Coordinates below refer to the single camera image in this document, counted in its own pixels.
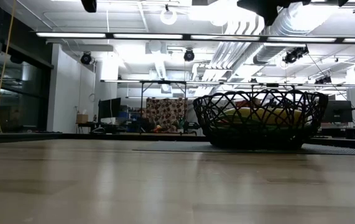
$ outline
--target wooden floor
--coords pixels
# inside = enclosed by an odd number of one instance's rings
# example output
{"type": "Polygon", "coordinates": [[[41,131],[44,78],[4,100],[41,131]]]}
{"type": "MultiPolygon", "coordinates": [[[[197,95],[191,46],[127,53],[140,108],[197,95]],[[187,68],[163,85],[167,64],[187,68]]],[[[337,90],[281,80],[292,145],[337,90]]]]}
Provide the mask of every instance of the wooden floor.
{"type": "Polygon", "coordinates": [[[355,156],[131,150],[145,144],[0,144],[0,224],[355,224],[355,156]]]}

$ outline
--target white wall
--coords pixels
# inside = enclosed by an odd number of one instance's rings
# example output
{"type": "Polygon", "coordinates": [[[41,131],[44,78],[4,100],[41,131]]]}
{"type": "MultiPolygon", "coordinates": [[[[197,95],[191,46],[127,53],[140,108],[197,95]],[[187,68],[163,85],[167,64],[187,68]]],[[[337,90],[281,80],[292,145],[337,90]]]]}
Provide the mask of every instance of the white wall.
{"type": "Polygon", "coordinates": [[[67,55],[59,44],[53,45],[52,77],[48,103],[48,131],[76,132],[76,111],[93,119],[95,74],[67,55]]]}
{"type": "Polygon", "coordinates": [[[96,63],[96,88],[95,88],[95,103],[93,111],[95,114],[98,114],[98,101],[99,100],[110,100],[117,98],[116,89],[117,83],[106,83],[100,82],[101,77],[104,76],[104,73],[108,73],[109,69],[107,66],[104,66],[104,63],[107,62],[97,62],[96,63]]]}

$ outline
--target black camera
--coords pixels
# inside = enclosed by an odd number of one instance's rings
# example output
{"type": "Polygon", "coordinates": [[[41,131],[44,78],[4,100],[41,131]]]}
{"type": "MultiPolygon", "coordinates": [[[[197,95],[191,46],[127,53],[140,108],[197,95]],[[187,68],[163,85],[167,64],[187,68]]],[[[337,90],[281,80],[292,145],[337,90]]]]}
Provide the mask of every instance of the black camera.
{"type": "Polygon", "coordinates": [[[194,55],[194,52],[192,51],[192,49],[187,49],[184,54],[184,61],[191,62],[192,60],[194,60],[194,58],[195,58],[195,55],[194,55]]]}
{"type": "Polygon", "coordinates": [[[83,65],[90,65],[92,59],[93,58],[91,57],[91,52],[83,52],[83,56],[82,56],[82,58],[80,58],[80,62],[83,65]]]}

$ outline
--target cardboard box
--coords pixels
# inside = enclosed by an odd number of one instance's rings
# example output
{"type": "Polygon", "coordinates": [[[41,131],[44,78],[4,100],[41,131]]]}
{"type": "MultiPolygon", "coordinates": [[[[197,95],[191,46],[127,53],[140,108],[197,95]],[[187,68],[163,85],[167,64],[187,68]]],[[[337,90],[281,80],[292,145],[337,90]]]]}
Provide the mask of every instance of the cardboard box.
{"type": "Polygon", "coordinates": [[[88,114],[77,114],[76,115],[76,123],[77,124],[84,124],[87,123],[89,120],[88,114]]]}

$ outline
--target black mat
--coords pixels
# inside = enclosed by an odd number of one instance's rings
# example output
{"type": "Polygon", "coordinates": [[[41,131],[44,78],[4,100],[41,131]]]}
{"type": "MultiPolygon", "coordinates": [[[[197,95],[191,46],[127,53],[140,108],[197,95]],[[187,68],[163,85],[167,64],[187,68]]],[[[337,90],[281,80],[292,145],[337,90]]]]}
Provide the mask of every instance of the black mat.
{"type": "Polygon", "coordinates": [[[221,149],[208,142],[166,142],[159,141],[146,144],[134,151],[162,152],[228,152],[228,153],[263,153],[263,154],[326,154],[326,155],[355,155],[355,149],[333,146],[304,144],[300,150],[242,150],[221,149]]]}

